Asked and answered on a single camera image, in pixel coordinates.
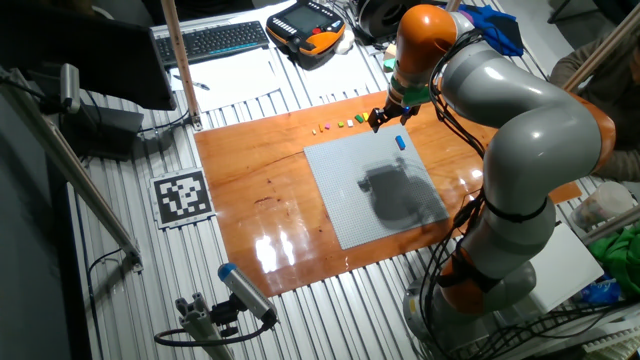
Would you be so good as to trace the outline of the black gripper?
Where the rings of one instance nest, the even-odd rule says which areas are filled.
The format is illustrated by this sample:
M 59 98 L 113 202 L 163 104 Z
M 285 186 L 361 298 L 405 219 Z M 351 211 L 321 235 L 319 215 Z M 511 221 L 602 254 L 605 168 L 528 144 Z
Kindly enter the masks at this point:
M 419 110 L 419 106 L 403 106 L 388 97 L 383 108 L 372 109 L 368 116 L 368 124 L 374 133 L 377 133 L 383 124 L 396 118 L 399 119 L 402 126 L 405 126 L 410 118 L 419 113 Z

